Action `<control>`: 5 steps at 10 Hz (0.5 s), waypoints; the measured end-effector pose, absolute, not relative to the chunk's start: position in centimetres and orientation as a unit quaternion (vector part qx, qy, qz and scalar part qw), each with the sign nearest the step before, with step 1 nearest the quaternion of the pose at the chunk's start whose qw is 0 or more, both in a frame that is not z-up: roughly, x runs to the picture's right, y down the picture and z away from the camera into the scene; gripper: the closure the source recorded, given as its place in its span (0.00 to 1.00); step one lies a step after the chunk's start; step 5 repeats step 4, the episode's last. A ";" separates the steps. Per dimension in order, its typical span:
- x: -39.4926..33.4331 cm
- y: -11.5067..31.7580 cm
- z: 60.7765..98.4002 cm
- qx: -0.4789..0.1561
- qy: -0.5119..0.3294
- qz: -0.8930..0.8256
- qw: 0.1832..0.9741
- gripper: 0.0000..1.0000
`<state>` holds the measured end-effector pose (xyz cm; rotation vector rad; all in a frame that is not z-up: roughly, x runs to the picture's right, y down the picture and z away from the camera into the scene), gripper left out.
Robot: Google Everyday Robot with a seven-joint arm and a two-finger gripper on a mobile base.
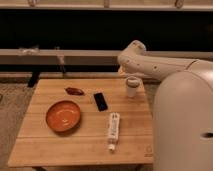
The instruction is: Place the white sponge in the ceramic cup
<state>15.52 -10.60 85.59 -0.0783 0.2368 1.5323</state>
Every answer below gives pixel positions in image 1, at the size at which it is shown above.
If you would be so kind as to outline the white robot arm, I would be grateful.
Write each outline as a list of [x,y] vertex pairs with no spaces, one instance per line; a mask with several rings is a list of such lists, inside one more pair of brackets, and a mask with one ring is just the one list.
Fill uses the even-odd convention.
[[138,40],[117,60],[126,73],[161,82],[153,102],[153,171],[213,171],[213,61],[150,56]]

